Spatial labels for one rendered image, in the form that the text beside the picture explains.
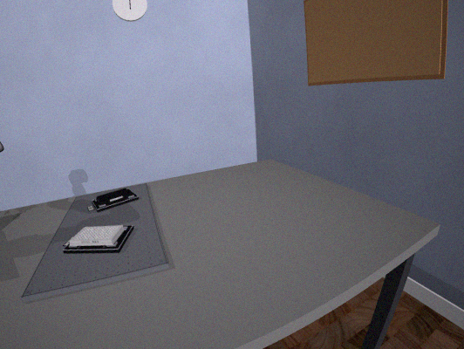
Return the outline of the white multi-well plate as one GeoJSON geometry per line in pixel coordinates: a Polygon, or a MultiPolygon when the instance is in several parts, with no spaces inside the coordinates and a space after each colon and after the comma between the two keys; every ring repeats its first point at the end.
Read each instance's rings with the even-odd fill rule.
{"type": "Polygon", "coordinates": [[[114,245],[124,230],[123,225],[84,227],[69,241],[70,246],[114,245]]]}

